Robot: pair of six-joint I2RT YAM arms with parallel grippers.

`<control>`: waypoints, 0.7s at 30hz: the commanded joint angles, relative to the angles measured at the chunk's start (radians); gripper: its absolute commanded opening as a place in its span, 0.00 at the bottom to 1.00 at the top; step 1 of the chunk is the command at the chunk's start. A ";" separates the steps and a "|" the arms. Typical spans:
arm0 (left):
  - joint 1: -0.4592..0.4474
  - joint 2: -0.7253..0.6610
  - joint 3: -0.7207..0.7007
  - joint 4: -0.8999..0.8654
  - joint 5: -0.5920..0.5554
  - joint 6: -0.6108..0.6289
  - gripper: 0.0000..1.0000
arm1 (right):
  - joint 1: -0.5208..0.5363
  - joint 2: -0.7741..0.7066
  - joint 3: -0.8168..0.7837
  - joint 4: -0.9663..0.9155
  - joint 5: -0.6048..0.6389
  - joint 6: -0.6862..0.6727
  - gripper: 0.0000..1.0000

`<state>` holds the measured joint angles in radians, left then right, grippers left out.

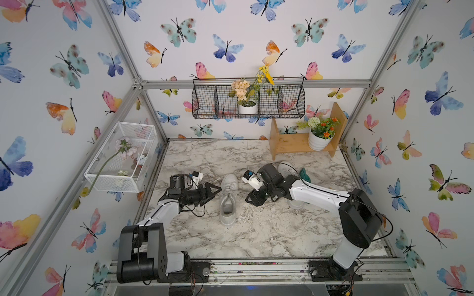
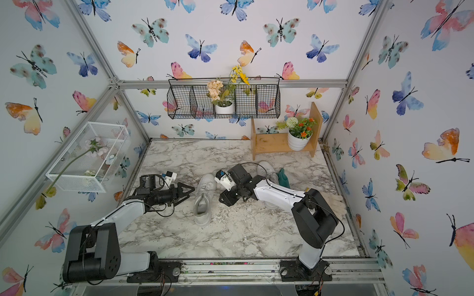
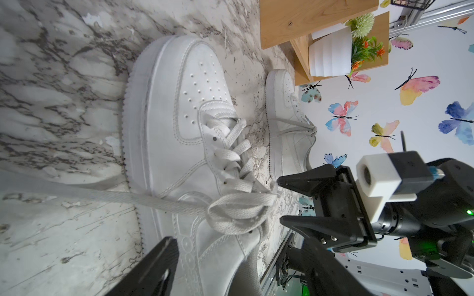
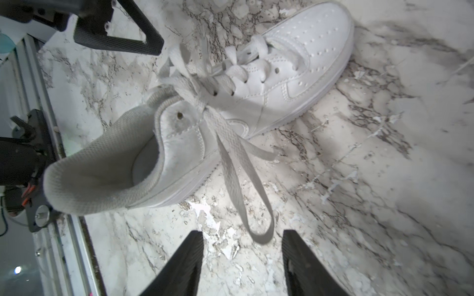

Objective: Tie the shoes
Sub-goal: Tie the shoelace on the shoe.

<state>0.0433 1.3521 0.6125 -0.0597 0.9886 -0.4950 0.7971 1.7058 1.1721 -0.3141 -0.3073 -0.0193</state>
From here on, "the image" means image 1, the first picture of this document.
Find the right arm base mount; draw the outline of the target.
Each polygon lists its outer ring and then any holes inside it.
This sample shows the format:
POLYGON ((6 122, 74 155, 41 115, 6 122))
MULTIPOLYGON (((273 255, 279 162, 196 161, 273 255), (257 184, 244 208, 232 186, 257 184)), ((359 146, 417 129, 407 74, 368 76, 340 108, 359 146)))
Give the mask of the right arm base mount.
POLYGON ((308 262, 309 274, 313 282, 333 282, 333 281, 362 281, 361 275, 356 273, 359 266, 357 262, 345 269, 338 265, 331 257, 328 260, 312 260, 308 262))

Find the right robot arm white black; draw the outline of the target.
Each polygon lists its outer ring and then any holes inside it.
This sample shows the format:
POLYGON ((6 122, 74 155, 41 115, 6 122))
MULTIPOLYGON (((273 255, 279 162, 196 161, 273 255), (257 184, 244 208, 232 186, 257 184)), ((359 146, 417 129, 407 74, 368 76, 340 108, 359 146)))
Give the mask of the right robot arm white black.
POLYGON ((262 206, 268 199, 277 201, 285 198, 337 214, 344 238, 331 261, 332 265, 343 271, 352 268, 359 255, 376 241, 375 236, 385 218, 361 189, 336 191, 312 184, 300 176, 283 176, 274 163, 264 165, 256 173, 246 171, 242 180, 253 188, 246 202, 256 207, 262 206))

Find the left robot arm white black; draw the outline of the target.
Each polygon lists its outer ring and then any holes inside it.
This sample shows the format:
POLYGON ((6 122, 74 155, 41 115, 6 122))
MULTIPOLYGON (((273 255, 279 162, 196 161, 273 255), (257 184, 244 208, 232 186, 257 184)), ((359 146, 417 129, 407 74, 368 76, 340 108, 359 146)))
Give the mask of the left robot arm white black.
POLYGON ((170 186, 159 199, 151 216, 135 225, 126 226, 120 234, 116 277, 120 284, 142 282, 145 285, 170 282, 182 276, 189 281, 193 272, 187 252, 169 252, 165 228, 191 205, 204 207, 222 191, 209 182, 199 184, 199 173, 172 175, 170 186))

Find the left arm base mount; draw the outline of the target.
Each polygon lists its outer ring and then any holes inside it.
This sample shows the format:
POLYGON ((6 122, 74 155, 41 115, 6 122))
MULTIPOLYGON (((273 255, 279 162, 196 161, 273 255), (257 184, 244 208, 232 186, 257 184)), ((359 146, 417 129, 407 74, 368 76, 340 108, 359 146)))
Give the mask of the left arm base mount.
POLYGON ((160 283, 207 283, 211 274, 209 261, 193 260, 187 252, 169 253, 165 275, 160 283))

